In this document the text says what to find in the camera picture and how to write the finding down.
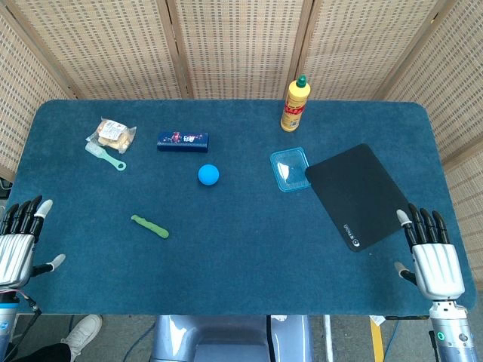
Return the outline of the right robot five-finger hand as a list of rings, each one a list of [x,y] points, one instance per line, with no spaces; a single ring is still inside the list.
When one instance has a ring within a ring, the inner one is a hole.
[[[398,209],[396,216],[405,232],[414,271],[396,262],[398,275],[417,286],[429,300],[458,299],[465,292],[465,286],[457,251],[449,241],[444,219],[435,210],[430,213],[413,204],[408,209],[410,213]]]

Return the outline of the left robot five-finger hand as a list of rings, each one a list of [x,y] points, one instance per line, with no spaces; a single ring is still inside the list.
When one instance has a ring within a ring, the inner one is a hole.
[[[1,293],[17,293],[31,278],[52,272],[65,261],[61,253],[50,262],[34,265],[34,253],[53,201],[39,195],[13,204],[1,220]]]

